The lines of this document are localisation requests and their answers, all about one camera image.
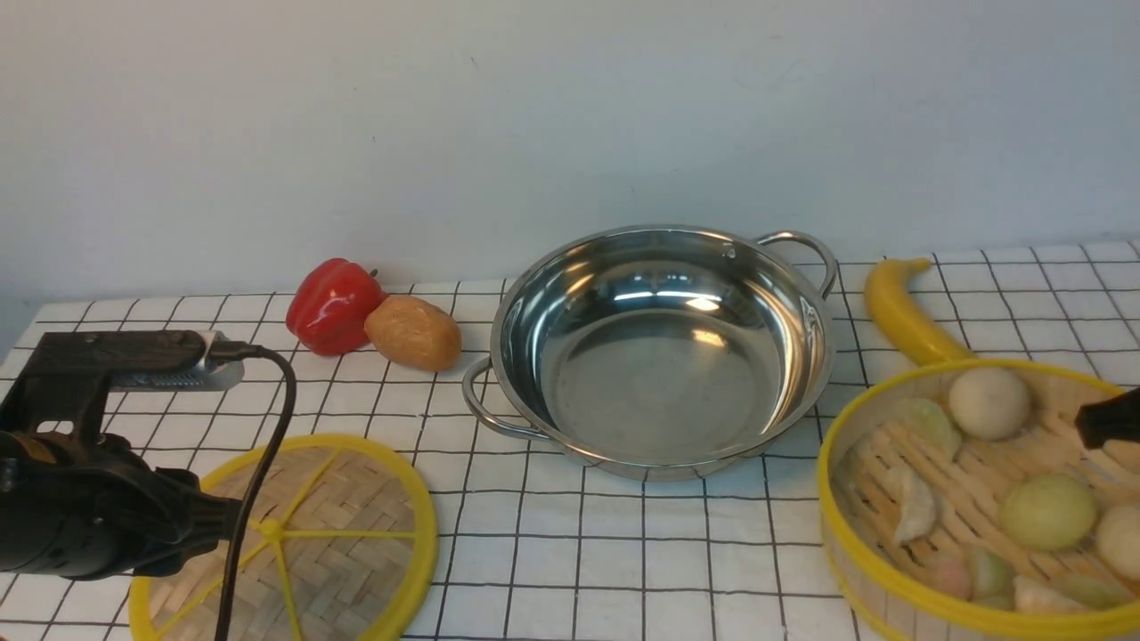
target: pot rim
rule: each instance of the pot rim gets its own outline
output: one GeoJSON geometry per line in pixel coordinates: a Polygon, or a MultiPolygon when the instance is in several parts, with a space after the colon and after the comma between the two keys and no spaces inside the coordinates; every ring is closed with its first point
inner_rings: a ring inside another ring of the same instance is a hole
{"type": "Polygon", "coordinates": [[[503,389],[503,393],[506,396],[511,405],[519,411],[523,419],[530,422],[536,429],[549,437],[552,440],[556,441],[562,447],[570,449],[581,456],[587,459],[594,459],[597,461],[603,461],[608,463],[617,463],[622,465],[633,465],[641,468],[695,468],[705,465],[708,463],[715,463],[717,461],[735,457],[751,449],[762,447],[766,443],[776,438],[781,433],[788,430],[796,421],[800,420],[812,406],[819,400],[820,395],[823,393],[824,388],[826,388],[828,382],[831,380],[831,368],[834,360],[836,347],[832,342],[832,327],[831,317],[826,314],[826,303],[824,302],[824,297],[816,291],[815,285],[813,285],[806,276],[790,262],[785,261],[779,255],[775,255],[762,245],[758,245],[742,236],[735,234],[730,234],[722,232],[719,229],[711,229],[708,227],[700,227],[693,225],[629,225],[624,227],[614,227],[612,229],[597,232],[583,236],[578,240],[571,241],[563,244],[562,246],[547,252],[542,258],[531,263],[530,267],[526,269],[511,285],[511,289],[506,291],[503,299],[499,301],[498,309],[495,313],[495,320],[491,323],[491,336],[490,336],[490,362],[491,368],[495,372],[495,378],[498,380],[499,387],[503,389]],[[683,232],[687,234],[699,234],[708,236],[711,238],[720,240],[724,242],[732,242],[744,248],[749,248],[751,251],[764,257],[766,260],[775,262],[777,266],[788,270],[792,279],[799,285],[800,294],[807,298],[812,306],[817,310],[819,318],[823,325],[822,334],[824,336],[823,349],[823,366],[820,368],[820,375],[816,376],[815,381],[808,387],[807,392],[801,397],[800,401],[795,406],[793,409],[788,412],[781,420],[775,421],[774,417],[769,416],[768,423],[765,428],[754,438],[744,439],[741,443],[723,447],[718,451],[710,452],[709,454],[700,459],[642,459],[642,457],[629,457],[629,459],[616,459],[605,453],[598,452],[593,448],[587,443],[580,441],[572,438],[556,427],[551,425],[542,417],[539,417],[530,406],[522,400],[519,393],[514,389],[514,384],[506,376],[506,367],[503,365],[503,342],[502,332],[503,324],[506,319],[507,310],[516,302],[519,292],[523,286],[534,278],[535,274],[538,273],[543,267],[549,263],[557,257],[564,255],[575,250],[575,248],[588,244],[591,242],[597,241],[598,238],[619,236],[625,234],[638,234],[645,232],[683,232]]]}

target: yellow steamer rim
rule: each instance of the yellow steamer rim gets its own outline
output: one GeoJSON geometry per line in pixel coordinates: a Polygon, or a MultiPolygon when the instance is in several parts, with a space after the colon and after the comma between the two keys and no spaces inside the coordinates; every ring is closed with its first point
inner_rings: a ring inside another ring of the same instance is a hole
{"type": "Polygon", "coordinates": [[[923,379],[953,374],[972,367],[1005,367],[1026,376],[1052,378],[1083,386],[1094,395],[1109,398],[1124,390],[1105,381],[1061,367],[1023,360],[963,359],[930,365],[885,381],[853,400],[836,419],[820,451],[816,481],[823,513],[821,528],[824,550],[839,587],[848,603],[876,632],[889,641],[913,639],[1021,639],[1096,641],[1105,639],[1137,639],[1140,627],[1140,601],[1110,610],[1074,615],[1027,615],[1008,612],[954,599],[907,576],[880,558],[863,542],[844,513],[832,492],[831,473],[845,452],[837,454],[837,440],[853,416],[883,395],[897,393],[901,388],[919,387],[923,379]],[[878,608],[872,608],[860,595],[872,582],[886,592],[878,608]],[[887,619],[909,619],[899,626],[887,619]],[[909,627],[910,630],[899,630],[909,627]]]}
{"type": "MultiPolygon", "coordinates": [[[[202,488],[239,498],[262,452],[228,461],[202,480],[202,488]]],[[[231,635],[399,639],[431,585],[437,536],[431,495],[396,452],[347,435],[286,439],[246,530],[231,635]],[[343,562],[316,577],[311,571],[293,574],[324,568],[315,557],[319,550],[337,552],[343,562]],[[361,576],[373,585],[360,583],[361,576]],[[312,607],[320,599],[339,600],[339,620],[307,610],[306,603],[312,607]]],[[[128,605],[132,636],[212,638],[226,550],[223,542],[214,552],[187,561],[173,577],[135,578],[128,605]]]]}

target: white wall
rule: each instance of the white wall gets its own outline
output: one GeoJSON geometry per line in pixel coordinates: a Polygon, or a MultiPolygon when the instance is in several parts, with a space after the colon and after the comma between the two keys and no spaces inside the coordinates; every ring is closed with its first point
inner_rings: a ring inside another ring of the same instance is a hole
{"type": "Polygon", "coordinates": [[[3,2],[0,294],[496,277],[649,221],[1140,235],[1138,33],[1137,0],[3,2]]]}

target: woven bamboo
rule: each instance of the woven bamboo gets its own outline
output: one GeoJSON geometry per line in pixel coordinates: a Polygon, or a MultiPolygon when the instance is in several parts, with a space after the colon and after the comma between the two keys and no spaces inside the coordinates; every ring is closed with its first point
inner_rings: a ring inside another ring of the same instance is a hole
{"type": "MultiPolygon", "coordinates": [[[[435,528],[426,489],[407,487],[410,466],[393,469],[396,461],[375,455],[375,444],[306,438],[316,440],[283,447],[254,502],[230,639],[398,638],[407,622],[400,630],[386,626],[382,635],[376,623],[393,608],[410,619],[409,594],[414,614],[426,591],[431,567],[423,571],[424,554],[433,567],[435,553],[433,536],[425,536],[435,528]]],[[[211,494],[241,497],[256,459],[247,456],[203,485],[211,494]]],[[[136,639],[213,639],[227,550],[223,543],[189,560],[176,576],[132,586],[132,601],[138,597],[144,610],[132,602],[136,639]],[[146,620],[135,620],[136,615],[146,620]]]]}
{"type": "Polygon", "coordinates": [[[923,585],[936,554],[982,545],[1017,573],[1041,582],[1082,574],[1140,594],[1140,584],[1115,576],[1088,542],[1058,553],[1028,552],[997,525],[1007,489],[1048,471],[1083,479],[1102,508],[1140,501],[1140,445],[1112,441],[1102,451],[1085,451],[1073,425],[1081,405],[1118,392],[1051,366],[968,360],[912,372],[856,399],[836,420],[820,460],[824,547],[856,611],[891,640],[1140,638],[1140,602],[1104,612],[1043,617],[974,606],[923,585]],[[1031,424],[1013,438],[993,443],[967,438],[950,462],[894,415],[905,398],[925,397],[945,406],[948,388],[963,370],[987,365],[1008,367],[1033,390],[1031,424]],[[929,536],[898,546],[893,534],[901,496],[887,471],[903,464],[937,495],[939,521],[929,536]]]}

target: potato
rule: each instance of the potato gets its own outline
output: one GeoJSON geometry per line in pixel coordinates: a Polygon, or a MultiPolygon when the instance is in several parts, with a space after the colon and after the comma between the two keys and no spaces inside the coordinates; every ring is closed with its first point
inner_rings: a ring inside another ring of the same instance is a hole
{"type": "Polygon", "coordinates": [[[389,297],[365,319],[364,331],[392,363],[427,372],[450,370],[463,349],[455,319],[415,297],[389,297]]]}

